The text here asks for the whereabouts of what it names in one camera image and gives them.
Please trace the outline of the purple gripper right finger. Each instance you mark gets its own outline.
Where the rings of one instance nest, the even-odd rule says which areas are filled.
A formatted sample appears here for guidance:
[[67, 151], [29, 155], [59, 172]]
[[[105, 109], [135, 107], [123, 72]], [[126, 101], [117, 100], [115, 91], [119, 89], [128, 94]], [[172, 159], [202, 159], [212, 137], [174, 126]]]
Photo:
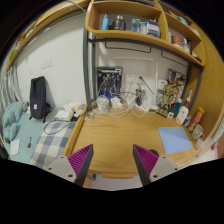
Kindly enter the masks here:
[[168, 157], [157, 156], [136, 144], [133, 145], [133, 157], [143, 186], [179, 170]]

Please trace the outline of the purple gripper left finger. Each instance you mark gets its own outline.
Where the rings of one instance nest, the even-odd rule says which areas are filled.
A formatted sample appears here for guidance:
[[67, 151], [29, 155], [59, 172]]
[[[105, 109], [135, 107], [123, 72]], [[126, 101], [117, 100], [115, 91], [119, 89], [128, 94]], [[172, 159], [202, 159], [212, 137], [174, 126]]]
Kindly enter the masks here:
[[93, 154], [93, 145], [90, 144], [69, 156], [59, 156], [47, 167], [47, 170], [56, 176], [82, 186], [88, 174]]

